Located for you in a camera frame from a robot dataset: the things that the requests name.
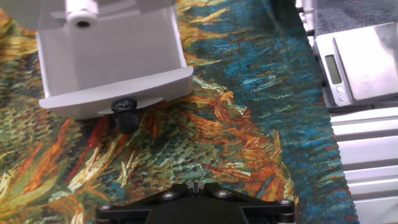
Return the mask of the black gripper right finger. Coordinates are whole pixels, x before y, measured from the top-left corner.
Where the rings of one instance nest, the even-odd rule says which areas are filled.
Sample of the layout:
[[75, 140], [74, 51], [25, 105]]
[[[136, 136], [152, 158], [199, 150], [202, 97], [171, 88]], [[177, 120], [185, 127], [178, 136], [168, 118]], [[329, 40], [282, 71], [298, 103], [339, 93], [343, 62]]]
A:
[[196, 211], [202, 223], [295, 223], [295, 205], [290, 199], [260, 200], [217, 183], [197, 182]]

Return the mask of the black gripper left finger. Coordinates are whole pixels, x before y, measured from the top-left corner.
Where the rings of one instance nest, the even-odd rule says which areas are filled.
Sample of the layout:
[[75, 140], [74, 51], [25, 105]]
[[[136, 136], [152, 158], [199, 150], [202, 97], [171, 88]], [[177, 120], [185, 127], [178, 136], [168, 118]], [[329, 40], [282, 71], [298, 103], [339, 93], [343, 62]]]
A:
[[96, 223], [145, 223], [150, 212], [159, 205], [168, 205], [197, 195], [197, 183], [173, 184], [169, 189], [127, 205], [100, 205], [95, 211]]

